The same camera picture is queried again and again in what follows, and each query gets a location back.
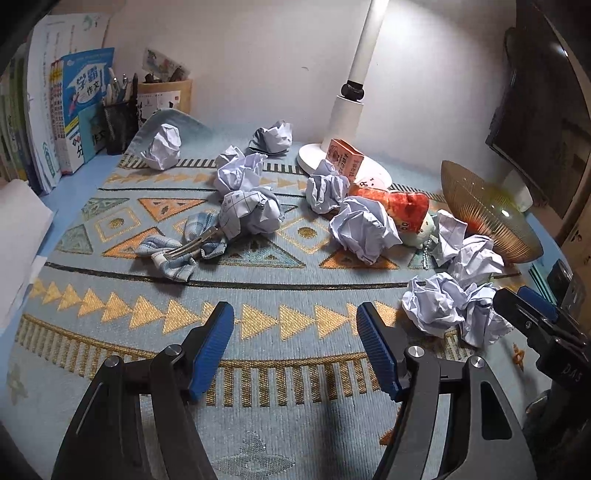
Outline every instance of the glass bowl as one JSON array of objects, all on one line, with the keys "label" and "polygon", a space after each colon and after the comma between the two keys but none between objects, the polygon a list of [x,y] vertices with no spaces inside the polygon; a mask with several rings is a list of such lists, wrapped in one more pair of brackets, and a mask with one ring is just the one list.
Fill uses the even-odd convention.
[{"label": "glass bowl", "polygon": [[513,263],[543,255],[540,240],[506,194],[457,163],[441,162],[441,188],[452,214],[469,233],[493,239],[493,250]]}]

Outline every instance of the red plush food toy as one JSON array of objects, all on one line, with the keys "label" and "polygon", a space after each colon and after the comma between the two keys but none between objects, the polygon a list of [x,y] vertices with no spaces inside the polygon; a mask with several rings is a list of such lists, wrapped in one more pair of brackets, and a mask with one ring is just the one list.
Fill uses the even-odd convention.
[{"label": "red plush food toy", "polygon": [[376,200],[394,219],[399,232],[418,233],[429,210],[429,198],[424,193],[387,192],[386,190],[360,187],[353,183],[349,195]]}]

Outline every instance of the blue patterned rug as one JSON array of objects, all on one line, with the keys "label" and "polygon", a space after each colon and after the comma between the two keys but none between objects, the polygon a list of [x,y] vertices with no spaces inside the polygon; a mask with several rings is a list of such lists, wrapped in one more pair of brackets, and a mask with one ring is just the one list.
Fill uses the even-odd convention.
[{"label": "blue patterned rug", "polygon": [[[165,121],[179,127],[183,159],[152,171],[138,154]],[[440,357],[472,354],[457,332],[424,337],[401,313],[408,280],[434,273],[422,252],[394,247],[368,268],[331,239],[329,219],[305,201],[297,147],[264,168],[261,183],[285,211],[274,235],[245,238],[202,261],[186,285],[136,258],[147,235],[180,239],[190,215],[219,210],[213,159],[232,140],[246,146],[176,111],[153,116],[35,282],[11,355],[6,426],[43,477],[50,477],[78,402],[107,356],[153,358],[181,343],[221,300],[234,306],[236,327],[211,388],[192,408],[220,479],[372,477],[397,406],[380,392],[356,330],[356,307],[364,301]],[[429,195],[434,211],[444,206],[440,193]],[[511,269],[495,281],[523,283]],[[164,479],[149,398],[142,398],[142,420],[154,476]]]}]

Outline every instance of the black mesh pen holder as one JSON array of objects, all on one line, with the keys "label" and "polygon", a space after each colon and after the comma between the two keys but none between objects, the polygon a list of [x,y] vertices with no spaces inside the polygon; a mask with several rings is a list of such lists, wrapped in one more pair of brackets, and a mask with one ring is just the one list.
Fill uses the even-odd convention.
[{"label": "black mesh pen holder", "polygon": [[133,102],[114,103],[105,107],[107,153],[120,155],[138,132],[138,119]]}]

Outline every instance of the small carton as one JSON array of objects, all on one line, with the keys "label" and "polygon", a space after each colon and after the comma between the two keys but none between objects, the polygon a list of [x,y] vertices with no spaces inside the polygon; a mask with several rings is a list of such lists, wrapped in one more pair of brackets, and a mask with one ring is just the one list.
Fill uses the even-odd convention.
[{"label": "small carton", "polygon": [[346,141],[333,138],[330,141],[326,159],[331,162],[337,171],[349,179],[352,183],[359,171],[364,155],[351,147]]}]

